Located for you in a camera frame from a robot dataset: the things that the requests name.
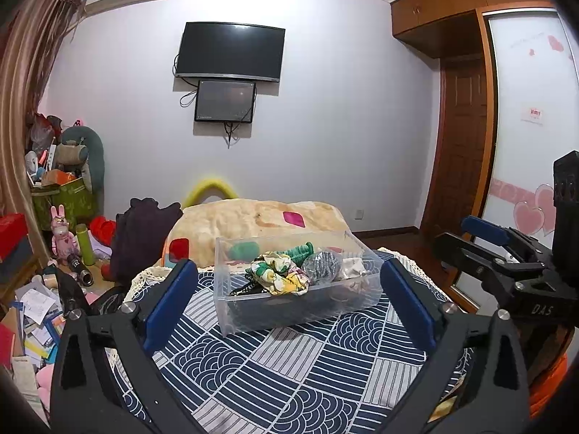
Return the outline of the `white drawstring cloth bag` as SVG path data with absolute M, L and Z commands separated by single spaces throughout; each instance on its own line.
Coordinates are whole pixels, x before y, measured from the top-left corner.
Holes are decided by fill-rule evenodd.
M 339 270 L 335 281 L 359 278 L 367 275 L 367 273 L 368 271 L 364 267 L 363 260 L 360 257 L 343 258 L 341 269 Z

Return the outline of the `green knitted pouch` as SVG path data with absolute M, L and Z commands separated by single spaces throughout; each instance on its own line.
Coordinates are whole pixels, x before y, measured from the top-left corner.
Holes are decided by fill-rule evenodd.
M 284 251 L 284 254 L 288 255 L 298 268 L 301 268 L 304 261 L 314 254 L 314 246 L 311 242 L 306 242 L 303 245 L 295 246 Z

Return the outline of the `yellow floral cloth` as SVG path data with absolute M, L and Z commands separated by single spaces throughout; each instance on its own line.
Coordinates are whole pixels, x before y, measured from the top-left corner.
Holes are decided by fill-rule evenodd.
M 288 255 L 265 253 L 251 262 L 245 274 L 259 282 L 272 296 L 296 295 L 308 292 L 310 279 Z

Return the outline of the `wooden door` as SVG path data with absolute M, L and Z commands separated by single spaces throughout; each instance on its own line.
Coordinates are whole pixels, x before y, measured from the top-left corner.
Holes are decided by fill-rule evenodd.
M 441 61 L 441 116 L 421 231 L 432 240 L 459 234 L 471 214 L 481 174 L 487 120 L 487 83 L 481 55 Z

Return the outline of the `pink rabbit plush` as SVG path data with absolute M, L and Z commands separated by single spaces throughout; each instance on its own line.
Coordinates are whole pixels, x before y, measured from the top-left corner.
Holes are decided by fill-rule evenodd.
M 77 238 L 70 231 L 64 205 L 50 208 L 52 230 L 52 253 L 59 261 L 68 261 L 68 258 L 79 253 Z

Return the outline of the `green cylinder bottle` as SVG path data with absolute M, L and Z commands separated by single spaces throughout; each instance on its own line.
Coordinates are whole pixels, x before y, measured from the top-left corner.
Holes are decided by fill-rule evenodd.
M 76 225 L 77 246 L 79 246 L 80 255 L 85 265 L 90 267 L 95 264 L 96 258 L 92 249 L 89 230 L 85 224 Z

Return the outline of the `red plush item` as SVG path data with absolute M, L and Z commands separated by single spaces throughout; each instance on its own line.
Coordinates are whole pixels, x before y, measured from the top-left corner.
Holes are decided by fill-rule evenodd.
M 94 217 L 89 224 L 92 236 L 102 245 L 110 247 L 116 231 L 116 221 L 108 220 L 106 217 Z

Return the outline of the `dark purple clothing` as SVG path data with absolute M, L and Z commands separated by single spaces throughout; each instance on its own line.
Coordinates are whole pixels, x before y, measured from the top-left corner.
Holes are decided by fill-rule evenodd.
M 152 267 L 163 253 L 169 232 L 181 217 L 179 202 L 160 208 L 152 198 L 132 198 L 128 210 L 116 215 L 111 278 L 121 285 L 130 285 L 140 272 Z

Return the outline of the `red box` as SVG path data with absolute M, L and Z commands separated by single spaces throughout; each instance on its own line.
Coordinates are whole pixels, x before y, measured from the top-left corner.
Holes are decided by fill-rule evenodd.
M 5 261 L 29 234 L 24 214 L 7 214 L 0 218 L 0 260 Z

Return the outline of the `beige fleece blanket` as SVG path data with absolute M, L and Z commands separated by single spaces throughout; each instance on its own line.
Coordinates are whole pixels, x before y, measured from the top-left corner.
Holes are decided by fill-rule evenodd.
M 306 232 L 348 231 L 341 211 L 333 205 L 303 201 L 286 204 L 253 199 L 226 199 L 190 206 L 169 232 L 159 264 L 167 267 L 174 255 L 200 268 L 215 264 L 218 238 L 242 239 Z

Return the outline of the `green storage box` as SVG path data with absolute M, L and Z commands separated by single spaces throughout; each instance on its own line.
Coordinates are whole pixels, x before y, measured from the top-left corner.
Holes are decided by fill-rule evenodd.
M 98 212 L 97 198 L 86 189 L 81 178 L 64 185 L 33 187 L 31 197 L 37 223 L 42 231 L 51 230 L 52 206 L 56 209 L 60 205 L 64 206 L 70 231 L 74 231 L 81 222 L 86 224 L 91 221 Z

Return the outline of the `black patterned pouch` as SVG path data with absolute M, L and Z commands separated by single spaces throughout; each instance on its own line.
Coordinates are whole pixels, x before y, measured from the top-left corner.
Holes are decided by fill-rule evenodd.
M 263 286 L 255 281 L 252 277 L 245 275 L 246 282 L 240 287 L 234 288 L 229 295 L 231 297 L 240 297 L 246 295 L 261 294 L 264 291 Z

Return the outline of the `clear plastic storage box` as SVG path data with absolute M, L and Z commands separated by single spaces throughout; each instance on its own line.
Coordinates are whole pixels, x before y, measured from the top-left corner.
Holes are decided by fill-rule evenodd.
M 219 238 L 214 302 L 225 336 L 378 304 L 383 260 L 348 231 Z

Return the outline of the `green dinosaur plush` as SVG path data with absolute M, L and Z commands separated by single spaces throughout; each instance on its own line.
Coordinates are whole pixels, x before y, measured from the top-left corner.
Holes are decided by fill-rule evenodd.
M 88 191 L 95 193 L 103 189 L 104 147 L 100 136 L 90 127 L 74 125 L 62 132 L 55 165 L 79 170 Z

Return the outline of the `large wall television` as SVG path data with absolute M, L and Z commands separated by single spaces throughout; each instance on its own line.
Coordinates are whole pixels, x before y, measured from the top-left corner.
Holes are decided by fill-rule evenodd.
M 175 74 L 277 82 L 285 36 L 284 29 L 274 26 L 187 22 Z

